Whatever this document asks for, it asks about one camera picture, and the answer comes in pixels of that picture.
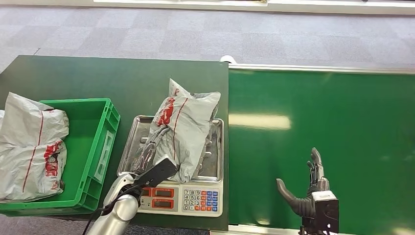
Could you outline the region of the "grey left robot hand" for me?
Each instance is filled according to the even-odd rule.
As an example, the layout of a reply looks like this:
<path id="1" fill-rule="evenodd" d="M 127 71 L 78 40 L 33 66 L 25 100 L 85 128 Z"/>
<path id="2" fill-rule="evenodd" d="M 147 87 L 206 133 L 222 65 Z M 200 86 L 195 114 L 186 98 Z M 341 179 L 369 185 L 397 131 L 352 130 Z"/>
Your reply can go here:
<path id="1" fill-rule="evenodd" d="M 170 128 L 167 125 L 163 125 L 153 133 L 149 133 L 145 144 L 138 149 L 132 160 L 131 173 L 140 175 L 152 166 L 157 146 L 169 130 Z"/>

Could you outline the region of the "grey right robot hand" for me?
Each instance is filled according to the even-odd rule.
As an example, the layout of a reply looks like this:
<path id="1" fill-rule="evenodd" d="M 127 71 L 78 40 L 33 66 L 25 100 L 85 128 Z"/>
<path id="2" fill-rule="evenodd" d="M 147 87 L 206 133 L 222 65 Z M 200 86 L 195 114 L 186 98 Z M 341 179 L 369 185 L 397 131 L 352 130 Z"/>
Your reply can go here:
<path id="1" fill-rule="evenodd" d="M 311 161 L 307 162 L 309 167 L 309 187 L 307 196 L 295 197 L 285 186 L 282 179 L 276 178 L 277 189 L 283 199 L 288 203 L 292 211 L 300 217 L 314 217 L 315 206 L 312 202 L 312 193 L 329 190 L 329 180 L 324 175 L 324 168 L 319 151 L 313 147 L 311 150 Z"/>

